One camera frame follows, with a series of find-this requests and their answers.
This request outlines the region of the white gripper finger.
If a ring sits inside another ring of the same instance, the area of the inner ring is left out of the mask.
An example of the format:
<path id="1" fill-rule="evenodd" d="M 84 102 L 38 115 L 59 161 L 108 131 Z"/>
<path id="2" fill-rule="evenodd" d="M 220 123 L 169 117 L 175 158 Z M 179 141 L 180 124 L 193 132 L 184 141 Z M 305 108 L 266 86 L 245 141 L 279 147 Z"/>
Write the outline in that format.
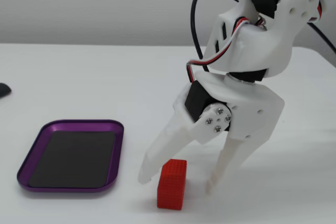
<path id="1" fill-rule="evenodd" d="M 206 144 L 225 131 L 231 121 L 230 109 L 222 103 L 206 107 L 197 121 L 193 121 L 185 105 L 178 103 L 166 127 L 145 153 L 138 182 L 148 183 L 173 156 L 192 141 Z"/>

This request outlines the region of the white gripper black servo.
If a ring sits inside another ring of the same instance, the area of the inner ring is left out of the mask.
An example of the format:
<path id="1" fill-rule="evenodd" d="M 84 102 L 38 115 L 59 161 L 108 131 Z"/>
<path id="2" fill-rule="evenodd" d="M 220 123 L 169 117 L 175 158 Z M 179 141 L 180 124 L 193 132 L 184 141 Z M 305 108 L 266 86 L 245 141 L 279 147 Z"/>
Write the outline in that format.
<path id="1" fill-rule="evenodd" d="M 284 101 L 268 87 L 240 82 L 231 75 L 198 72 L 197 81 L 176 98 L 173 108 L 185 138 L 205 144 L 224 130 L 228 135 L 206 193 L 224 186 L 243 163 L 247 143 L 263 145 L 274 131 Z"/>

